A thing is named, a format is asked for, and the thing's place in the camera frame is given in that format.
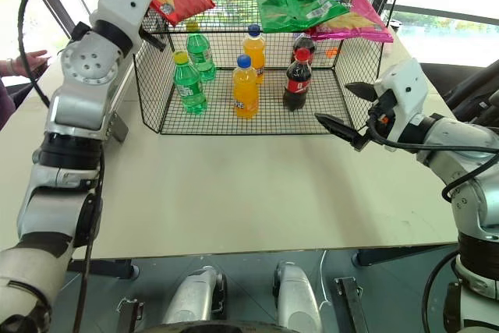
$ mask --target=bottle cap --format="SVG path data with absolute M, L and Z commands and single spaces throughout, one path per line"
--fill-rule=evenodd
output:
M 249 68 L 251 66 L 251 58 L 248 55 L 239 55 L 237 57 L 237 66 L 239 68 Z
M 189 62 L 189 56 L 185 51 L 176 51 L 173 53 L 173 61 L 175 64 L 185 64 Z
M 295 52 L 295 58 L 299 62 L 306 62 L 310 58 L 310 52 L 306 48 L 299 48 Z
M 196 21 L 187 21 L 186 23 L 187 31 L 200 31 L 200 25 Z
M 260 35 L 260 25 L 257 23 L 252 23 L 248 26 L 248 34 L 252 37 L 258 37 Z

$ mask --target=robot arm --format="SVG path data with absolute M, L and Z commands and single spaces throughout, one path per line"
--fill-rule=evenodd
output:
M 73 251 L 97 231 L 99 161 L 122 84 L 116 77 L 142 43 L 150 1 L 99 0 L 92 27 L 61 53 L 64 78 L 34 154 L 17 222 L 20 241 L 0 253 L 2 332 L 48 330 Z
M 390 151 L 416 153 L 447 185 L 443 196 L 451 202 L 459 232 L 456 271 L 462 279 L 452 291 L 459 303 L 448 294 L 448 331 L 474 324 L 499 330 L 499 136 L 482 126 L 425 116 L 426 81 L 415 59 L 391 67 L 374 85 L 347 88 L 373 102 L 368 130 L 361 135 L 339 119 L 316 114 L 330 133 L 358 151 L 373 140 Z

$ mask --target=person's hand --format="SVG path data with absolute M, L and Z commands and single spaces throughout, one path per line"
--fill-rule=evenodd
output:
M 47 54 L 47 50 L 40 50 L 34 52 L 27 52 L 26 57 L 28 59 L 28 64 L 30 65 L 31 72 L 33 72 L 36 68 L 42 68 L 40 72 L 34 74 L 35 76 L 40 76 L 47 68 L 46 62 L 48 57 L 43 58 L 43 55 Z M 14 72 L 19 74 L 20 76 L 28 77 L 26 70 L 24 69 L 23 61 L 21 57 L 18 56 L 15 60 L 12 61 L 12 67 L 14 68 Z

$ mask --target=plastic bottle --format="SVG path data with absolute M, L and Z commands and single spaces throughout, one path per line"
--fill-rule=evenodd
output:
M 309 58 L 309 65 L 312 65 L 313 61 L 313 53 L 315 52 L 315 42 L 312 41 L 312 38 L 310 38 L 309 34 L 306 33 L 301 33 L 296 39 L 295 43 L 293 43 L 293 51 L 291 53 L 291 62 L 295 61 L 295 53 L 296 50 L 299 48 L 306 48 L 309 50 L 310 53 L 310 58 Z
M 175 61 L 175 74 L 173 82 L 182 99 L 182 104 L 187 112 L 199 114 L 207 107 L 206 97 L 201 85 L 200 73 L 189 62 L 185 51 L 173 53 Z
M 187 31 L 199 31 L 200 26 L 196 21 L 189 21 Z M 203 81 L 214 80 L 217 68 L 213 63 L 209 40 L 202 34 L 189 34 L 186 44 L 187 52 L 196 69 L 200 72 Z
M 251 58 L 251 66 L 257 71 L 257 83 L 264 81 L 265 39 L 260 33 L 260 25 L 248 26 L 248 35 L 242 42 L 244 53 Z
M 251 66 L 248 55 L 240 55 L 237 65 L 232 74 L 235 114 L 242 119 L 251 119 L 258 112 L 257 71 Z
M 312 69 L 308 60 L 309 50 L 299 48 L 295 53 L 296 60 L 286 70 L 288 84 L 285 87 L 282 103 L 289 111 L 303 108 L 306 101 L 306 92 L 309 89 Z

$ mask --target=blue bottle cap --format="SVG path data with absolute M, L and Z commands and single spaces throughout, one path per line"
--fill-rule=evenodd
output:
M 248 34 L 252 37 L 258 37 L 260 35 L 260 25 L 257 23 L 252 23 L 248 26 Z
M 237 57 L 237 65 L 239 68 L 249 68 L 251 66 L 251 58 L 248 55 L 239 55 Z

